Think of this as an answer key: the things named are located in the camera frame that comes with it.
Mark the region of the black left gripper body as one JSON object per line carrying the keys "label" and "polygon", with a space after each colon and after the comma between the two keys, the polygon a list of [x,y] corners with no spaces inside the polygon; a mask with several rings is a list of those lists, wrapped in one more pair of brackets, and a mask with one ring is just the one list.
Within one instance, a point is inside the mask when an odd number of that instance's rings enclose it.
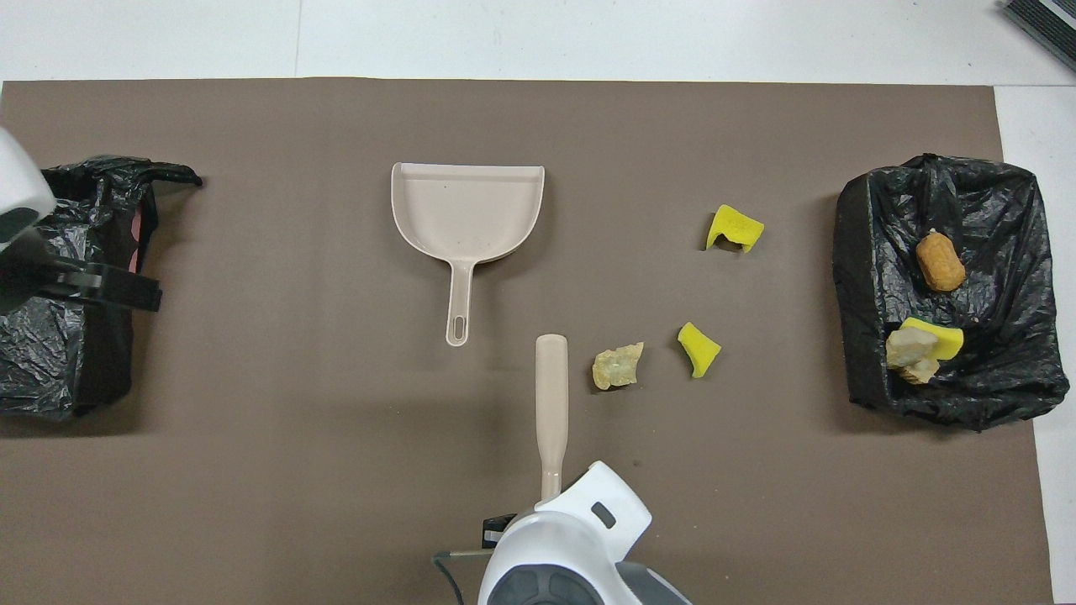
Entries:
{"label": "black left gripper body", "polygon": [[51,248],[39,231],[24,231],[1,253],[1,311],[11,313],[56,280]]}

